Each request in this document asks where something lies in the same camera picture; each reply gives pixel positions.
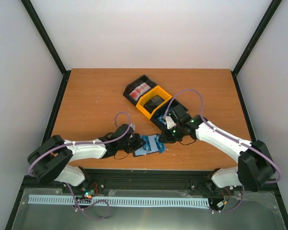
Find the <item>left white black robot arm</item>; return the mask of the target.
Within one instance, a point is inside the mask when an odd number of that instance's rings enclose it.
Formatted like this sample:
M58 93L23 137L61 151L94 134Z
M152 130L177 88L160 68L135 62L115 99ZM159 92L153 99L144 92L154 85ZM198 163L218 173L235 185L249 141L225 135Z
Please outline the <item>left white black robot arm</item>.
M145 144L138 133L128 133L120 139L104 136L89 142L63 140L54 135L28 156L28 172L41 184L53 181L68 183L78 192L85 193L90 188L90 180L84 169L71 166L70 162L110 158L120 150L133 153Z

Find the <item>black bin with blue cards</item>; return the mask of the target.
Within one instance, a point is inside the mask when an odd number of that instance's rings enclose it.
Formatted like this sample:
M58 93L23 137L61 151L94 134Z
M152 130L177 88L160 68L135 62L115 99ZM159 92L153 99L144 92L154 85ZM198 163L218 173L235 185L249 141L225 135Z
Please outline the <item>black bin with blue cards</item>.
M162 105L160 108L158 108L152 115L152 117L150 118L150 121L157 127L159 128L160 130L163 130L164 128L167 128L167 127L164 127L163 125L161 125L157 118L160 116L160 115L165 115L165 111L169 105L169 103L171 102L171 100L168 100L164 105ZM178 100L174 99L174 101L171 103L169 109L168 109L168 113L167 113L167 116L169 116L169 112L171 111L171 109L177 105L183 105L182 103L180 103Z

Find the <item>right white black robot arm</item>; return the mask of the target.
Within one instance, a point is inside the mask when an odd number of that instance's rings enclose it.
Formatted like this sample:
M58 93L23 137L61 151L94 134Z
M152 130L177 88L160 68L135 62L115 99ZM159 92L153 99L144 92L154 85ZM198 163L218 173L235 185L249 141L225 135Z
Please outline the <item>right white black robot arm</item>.
M247 141L225 132L200 115L172 120L166 116L166 127L162 130L159 141L163 143L180 142L185 136L193 140L206 142L231 157L236 167L216 169L210 180L214 186L244 186L257 192L269 183L276 173L272 165L267 146L262 141Z

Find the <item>black leather card holder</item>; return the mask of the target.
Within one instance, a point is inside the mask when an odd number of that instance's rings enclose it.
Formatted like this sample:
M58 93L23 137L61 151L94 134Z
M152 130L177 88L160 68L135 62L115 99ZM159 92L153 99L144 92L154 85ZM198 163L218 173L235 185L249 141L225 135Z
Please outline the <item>black leather card holder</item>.
M140 156L146 156L152 153L159 153L156 143L155 143L155 137L157 134L154 135L140 135L142 139L146 141L146 144L141 147L140 149L136 150L132 155L133 157L140 157Z

